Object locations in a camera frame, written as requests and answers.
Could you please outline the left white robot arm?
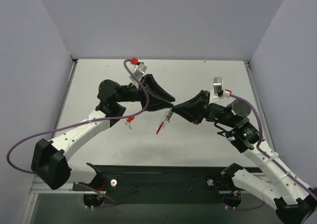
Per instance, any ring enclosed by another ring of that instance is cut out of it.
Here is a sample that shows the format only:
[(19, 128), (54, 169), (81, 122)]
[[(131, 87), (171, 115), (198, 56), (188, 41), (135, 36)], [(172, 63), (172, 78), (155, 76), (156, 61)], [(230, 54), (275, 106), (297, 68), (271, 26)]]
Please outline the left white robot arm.
[(145, 91), (134, 84), (121, 86), (112, 80), (104, 80), (99, 85), (97, 98), (100, 103), (78, 127), (67, 130), (50, 141), (41, 139), (36, 143), (31, 163), (32, 171), (52, 190), (67, 182), (82, 182), (89, 189), (101, 186), (100, 171), (92, 164), (84, 167), (70, 167), (71, 157), (88, 141), (120, 121), (126, 108), (121, 102), (140, 102), (149, 112), (168, 109), (175, 98), (154, 80), (152, 74), (144, 75), (141, 84)]

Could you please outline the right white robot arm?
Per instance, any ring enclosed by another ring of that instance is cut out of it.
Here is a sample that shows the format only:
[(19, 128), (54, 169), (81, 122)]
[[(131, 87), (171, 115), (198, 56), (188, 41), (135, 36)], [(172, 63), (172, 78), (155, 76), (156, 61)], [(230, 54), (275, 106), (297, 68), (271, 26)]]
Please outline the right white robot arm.
[(175, 105), (172, 112), (193, 124), (213, 122), (241, 154), (259, 168), (269, 182), (233, 163), (221, 175), (232, 186), (256, 196), (274, 209), (284, 224), (302, 224), (317, 210), (317, 190), (303, 182), (263, 137), (259, 114), (247, 100), (222, 90), (211, 97), (201, 91), (194, 98)]

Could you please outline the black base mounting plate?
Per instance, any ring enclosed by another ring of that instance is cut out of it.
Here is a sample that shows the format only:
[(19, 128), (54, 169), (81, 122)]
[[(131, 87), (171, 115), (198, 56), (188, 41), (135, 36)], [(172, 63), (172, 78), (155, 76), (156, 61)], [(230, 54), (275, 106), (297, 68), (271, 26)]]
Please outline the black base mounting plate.
[(74, 191), (84, 191), (83, 202), (94, 208), (120, 204), (213, 204), (235, 198), (239, 188), (221, 176), (223, 167), (160, 167), (95, 165), (97, 176)]

